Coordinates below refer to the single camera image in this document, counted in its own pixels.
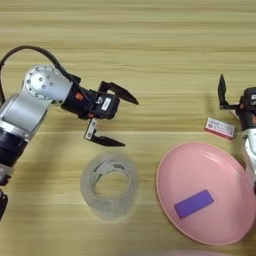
black bracket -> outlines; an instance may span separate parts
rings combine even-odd
[[[96,130],[96,125],[97,125],[97,119],[93,118],[90,120],[89,126],[84,134],[84,138],[90,141],[93,141],[97,144],[100,144],[102,146],[107,146],[107,147],[123,147],[125,144],[105,137],[105,136],[97,136],[97,130]]]
[[[0,220],[2,219],[2,217],[4,215],[7,203],[8,203],[8,197],[0,189]]]
[[[218,95],[219,95],[219,102],[220,102],[220,109],[236,109],[238,105],[230,105],[226,101],[226,82],[224,79],[223,74],[220,76],[220,81],[219,81],[219,87],[218,87]]]

robotic arm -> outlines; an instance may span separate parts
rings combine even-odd
[[[230,105],[226,99],[226,83],[221,75],[218,95],[220,109],[235,110],[242,128],[242,155],[246,162],[246,170],[252,172],[254,190],[256,192],[256,87],[247,88],[237,105]]]
[[[120,99],[133,104],[138,101],[124,88],[101,82],[99,90],[87,90],[80,86],[81,79],[69,74],[48,51],[39,47],[21,46],[8,52],[0,62],[1,69],[8,57],[19,50],[32,49],[45,55],[54,66],[38,65],[31,68],[24,77],[20,93],[5,101],[0,79],[0,186],[5,186],[13,173],[13,166],[22,155],[44,120],[51,104],[89,119],[85,139],[103,146],[125,146],[108,137],[96,135],[98,119],[112,119]],[[0,220],[8,202],[0,189]]]

wood grain surface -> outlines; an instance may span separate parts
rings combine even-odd
[[[23,44],[45,47],[86,88],[113,81],[140,102],[122,102],[113,121],[100,122],[104,134],[127,144],[122,149],[84,141],[85,121],[49,110],[4,188],[10,202],[0,224],[0,255],[174,249],[256,255],[255,228],[230,246],[191,241],[167,220],[155,192],[161,157],[177,144],[211,143],[242,162],[239,123],[218,109],[217,85],[224,73],[235,103],[256,84],[255,26],[254,0],[0,0],[0,56]],[[41,63],[48,62],[31,51],[11,57],[3,72],[6,94],[19,91],[25,72]],[[204,132],[208,116],[235,124],[236,138]],[[121,152],[138,166],[136,204],[122,221],[97,218],[80,193],[82,171],[106,152]]]

black cable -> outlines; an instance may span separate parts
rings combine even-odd
[[[12,50],[10,50],[0,61],[0,104],[3,105],[5,102],[5,96],[4,96],[4,91],[3,91],[3,87],[2,87],[2,82],[1,82],[1,72],[2,72],[2,67],[5,64],[5,61],[14,53],[24,50],[24,49],[30,49],[30,50],[34,50],[37,51],[41,54],[43,54],[46,58],[48,58],[52,64],[55,66],[56,69],[58,69],[60,71],[60,73],[66,77],[68,80],[70,80],[71,82],[73,82],[78,88],[79,91],[82,93],[82,95],[86,98],[86,95],[84,94],[84,92],[80,89],[79,83],[78,81],[75,79],[75,77],[71,74],[69,74],[59,63],[59,61],[55,58],[55,56],[50,53],[49,51],[45,50],[44,48],[41,47],[37,47],[37,46],[30,46],[30,45],[23,45],[23,46],[19,46],[16,47]]]

pink plate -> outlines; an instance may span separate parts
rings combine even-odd
[[[256,200],[244,169],[211,145],[188,143],[169,151],[159,165],[156,186],[172,223],[203,244],[235,243],[254,223]],[[174,205],[205,189],[214,202],[180,219]]]

